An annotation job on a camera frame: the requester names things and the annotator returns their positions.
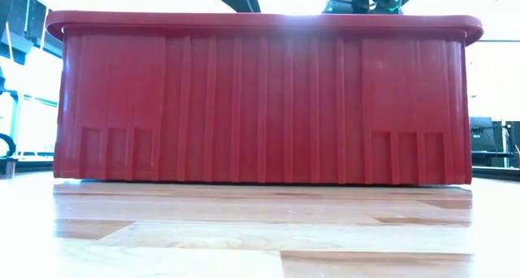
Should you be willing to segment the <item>red plastic bin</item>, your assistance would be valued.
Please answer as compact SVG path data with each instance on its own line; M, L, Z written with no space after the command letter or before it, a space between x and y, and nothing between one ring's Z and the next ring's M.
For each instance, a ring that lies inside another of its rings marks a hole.
M474 16L55 11L46 29L57 177L471 181Z

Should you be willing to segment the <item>dark grey building frame structure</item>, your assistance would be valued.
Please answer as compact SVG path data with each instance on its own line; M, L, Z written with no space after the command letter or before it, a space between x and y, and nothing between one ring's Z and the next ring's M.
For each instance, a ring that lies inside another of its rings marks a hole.
M25 64L26 56L33 48L42 48L62 58L63 43L44 29L50 12L37 0L13 0L0 41L0 54L5 57L13 54L14 60L20 64Z

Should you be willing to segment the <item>black aluminium frame rail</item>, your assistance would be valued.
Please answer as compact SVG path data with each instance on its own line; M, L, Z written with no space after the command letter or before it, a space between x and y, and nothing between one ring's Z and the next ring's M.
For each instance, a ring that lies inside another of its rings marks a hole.
M26 173L26 172L44 172L53 170L53 160L27 160L27 159L16 159L16 158L0 158L0 175L5 175L7 172L8 164L14 164L14 172Z
M472 167L474 178L520 182L520 169L507 167Z

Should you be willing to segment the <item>teal metal post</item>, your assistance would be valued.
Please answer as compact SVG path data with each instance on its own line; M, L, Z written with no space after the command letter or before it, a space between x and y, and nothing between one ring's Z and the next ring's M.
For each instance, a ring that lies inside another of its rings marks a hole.
M11 114L11 129L10 136L13 139L14 143L18 142L18 132L20 125L20 96L17 92L11 93L11 98L13 100L12 105L12 114Z

